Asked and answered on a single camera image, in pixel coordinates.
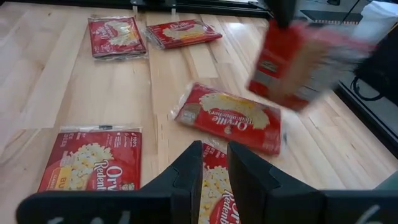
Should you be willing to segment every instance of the microwave popcorn package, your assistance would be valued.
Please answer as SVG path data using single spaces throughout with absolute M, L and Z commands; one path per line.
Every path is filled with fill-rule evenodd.
M 133 17 L 92 17 L 88 27 L 94 58 L 124 60 L 147 53 Z
M 141 128 L 129 126 L 62 128 L 39 192 L 139 189 L 141 135 Z
M 270 155 L 278 155 L 283 148 L 280 109 L 200 83 L 188 87 L 172 113 L 180 123 Z
M 146 35 L 160 49 L 209 42 L 222 35 L 199 20 L 186 20 L 147 26 Z
M 248 90 L 292 110 L 304 109 L 374 50 L 347 30 L 302 21 L 281 29 L 270 21 Z
M 203 184 L 199 224 L 240 223 L 228 176 L 226 150 L 203 143 Z

